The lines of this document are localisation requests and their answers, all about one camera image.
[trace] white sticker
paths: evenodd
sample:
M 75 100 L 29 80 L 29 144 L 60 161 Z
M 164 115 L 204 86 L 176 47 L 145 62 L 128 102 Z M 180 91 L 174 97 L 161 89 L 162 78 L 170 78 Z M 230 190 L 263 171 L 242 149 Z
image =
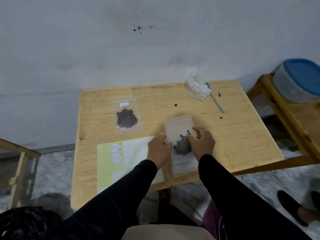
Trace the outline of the white sticker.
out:
M 121 143 L 113 144 L 113 145 L 111 146 L 111 149 L 116 149 L 116 148 L 119 148 L 119 147 L 121 147 Z
M 121 159 L 121 161 L 122 161 L 122 155 L 121 155 L 121 154 L 117 154 L 117 155 L 111 156 L 111 160 L 112 160 L 112 161 L 118 160 L 118 159 Z
M 112 160 L 112 165 L 122 164 L 122 158 Z
M 115 155 L 115 154 L 119 154 L 119 153 L 121 153 L 121 149 L 113 149 L 113 150 L 111 151 L 111 156 L 112 156 L 112 155 Z
M 124 106 L 128 106 L 129 102 L 125 102 L 125 103 L 120 103 L 120 107 L 124 107 Z

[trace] wooden frame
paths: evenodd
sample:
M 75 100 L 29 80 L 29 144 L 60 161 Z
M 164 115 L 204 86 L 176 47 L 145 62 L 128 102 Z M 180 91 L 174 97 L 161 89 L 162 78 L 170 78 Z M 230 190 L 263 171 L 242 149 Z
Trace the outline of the wooden frame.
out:
M 250 100 L 253 100 L 261 93 L 266 97 L 270 106 L 304 155 L 238 171 L 233 173 L 234 175 L 265 172 L 276 169 L 293 168 L 320 163 L 320 151 L 317 144 L 310 139 L 300 121 L 298 121 L 298 119 L 294 116 L 290 108 L 287 107 L 286 99 L 280 95 L 277 89 L 273 86 L 273 76 L 274 73 L 265 74 L 259 77 L 254 87 L 247 92 L 247 96 Z
M 30 150 L 26 147 L 17 145 L 15 143 L 6 141 L 1 138 L 0 148 L 21 153 L 15 176 L 0 180 L 0 187 L 12 185 L 10 200 L 8 203 L 8 210 L 10 210 L 12 208 L 17 207 L 18 205 L 18 200 L 21 196 L 22 191 L 22 181 L 24 179 L 24 174 L 26 172 L 26 167 L 28 164 L 28 158 L 39 158 L 41 157 L 41 153 L 38 153 L 36 151 Z

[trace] foot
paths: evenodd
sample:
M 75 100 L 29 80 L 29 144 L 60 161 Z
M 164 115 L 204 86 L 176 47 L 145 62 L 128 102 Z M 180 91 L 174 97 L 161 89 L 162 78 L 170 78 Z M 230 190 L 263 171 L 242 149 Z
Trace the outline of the foot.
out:
M 170 202 L 171 188 L 165 188 L 165 189 L 159 190 L 158 192 L 159 192 L 159 202 L 162 199 L 167 199 Z
M 279 190 L 277 193 L 278 200 L 280 201 L 280 204 L 282 207 L 303 227 L 309 226 L 307 222 L 305 222 L 301 217 L 304 217 L 304 214 L 298 214 L 304 213 L 303 207 L 294 200 L 290 195 L 288 195 L 285 191 Z
M 311 192 L 311 199 L 314 204 L 314 206 L 317 208 L 318 211 L 320 211 L 320 193 L 317 191 Z

